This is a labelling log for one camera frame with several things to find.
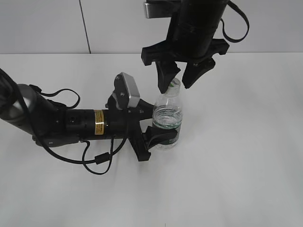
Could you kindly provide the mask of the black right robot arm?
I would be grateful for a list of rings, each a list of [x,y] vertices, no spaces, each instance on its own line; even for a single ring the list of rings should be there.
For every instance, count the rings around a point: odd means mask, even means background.
[[[149,0],[151,17],[169,17],[166,39],[144,47],[144,65],[153,62],[158,73],[158,88],[165,93],[170,82],[180,72],[177,62],[185,62],[182,77],[185,88],[190,88],[202,75],[215,67],[213,55],[227,53],[229,44],[215,39],[214,34],[227,6],[226,0]]]

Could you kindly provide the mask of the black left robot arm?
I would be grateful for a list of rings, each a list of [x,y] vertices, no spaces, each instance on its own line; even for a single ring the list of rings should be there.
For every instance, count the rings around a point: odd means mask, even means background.
[[[149,126],[140,122],[152,118],[153,105],[140,98],[132,76],[122,72],[103,110],[78,109],[52,100],[34,85],[17,84],[6,72],[0,73],[0,117],[27,132],[33,141],[55,148],[90,140],[129,141],[139,161],[150,158],[150,148],[176,138],[176,129]]]

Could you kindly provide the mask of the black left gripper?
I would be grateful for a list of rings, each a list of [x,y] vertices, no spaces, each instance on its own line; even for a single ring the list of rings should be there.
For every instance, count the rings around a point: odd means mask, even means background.
[[[106,108],[106,135],[129,140],[138,161],[148,161],[151,156],[148,150],[156,145],[171,145],[178,139],[176,128],[162,129],[148,126],[146,132],[142,132],[140,121],[152,119],[154,110],[154,105],[143,99],[140,99],[135,108],[119,110],[116,107],[115,99],[110,96]]]

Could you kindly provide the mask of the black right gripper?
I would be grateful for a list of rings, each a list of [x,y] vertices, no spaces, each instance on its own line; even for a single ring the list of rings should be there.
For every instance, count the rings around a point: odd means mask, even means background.
[[[141,59],[145,66],[156,62],[158,74],[158,88],[164,94],[171,81],[180,72],[175,61],[186,62],[182,83],[186,89],[190,88],[202,75],[215,67],[212,58],[214,54],[225,55],[230,45],[224,39],[213,39],[203,55],[197,57],[177,53],[172,44],[165,40],[155,45],[142,48]]]

